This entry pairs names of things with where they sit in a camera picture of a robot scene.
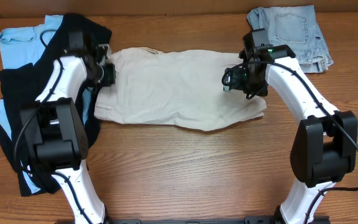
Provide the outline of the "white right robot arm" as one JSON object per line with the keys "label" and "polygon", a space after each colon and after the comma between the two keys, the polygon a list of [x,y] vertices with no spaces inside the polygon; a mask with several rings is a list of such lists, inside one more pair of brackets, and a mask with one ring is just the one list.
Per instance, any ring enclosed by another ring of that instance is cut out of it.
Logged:
{"label": "white right robot arm", "polygon": [[354,170],[357,118],[327,101],[300,68],[288,45],[273,46],[265,29],[246,34],[243,62],[222,77],[224,91],[240,90],[248,100],[267,96],[268,87],[280,95],[298,124],[290,152],[295,181],[273,215],[248,216],[245,223],[329,223],[314,213],[324,194]]}

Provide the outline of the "beige khaki shorts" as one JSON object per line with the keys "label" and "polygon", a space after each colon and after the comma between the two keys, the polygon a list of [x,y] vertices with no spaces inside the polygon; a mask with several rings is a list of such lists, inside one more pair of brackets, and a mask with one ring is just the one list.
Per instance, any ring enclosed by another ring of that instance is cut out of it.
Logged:
{"label": "beige khaki shorts", "polygon": [[167,124],[213,131],[263,116],[267,105],[241,91],[223,91],[234,53],[186,50],[164,53],[139,47],[113,53],[115,84],[98,93],[94,115],[121,124]]}

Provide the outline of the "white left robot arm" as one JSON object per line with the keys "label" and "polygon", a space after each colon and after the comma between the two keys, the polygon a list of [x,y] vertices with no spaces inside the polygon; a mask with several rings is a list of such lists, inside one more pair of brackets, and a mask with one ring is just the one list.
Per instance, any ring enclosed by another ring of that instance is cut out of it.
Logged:
{"label": "white left robot arm", "polygon": [[69,46],[53,62],[53,72],[41,94],[21,109],[22,129],[30,162],[20,170],[30,175],[47,174],[63,190],[75,223],[112,223],[99,199],[86,158],[89,144],[75,106],[83,89],[111,86],[116,79],[108,62],[108,44],[94,43],[82,30],[68,34]]}

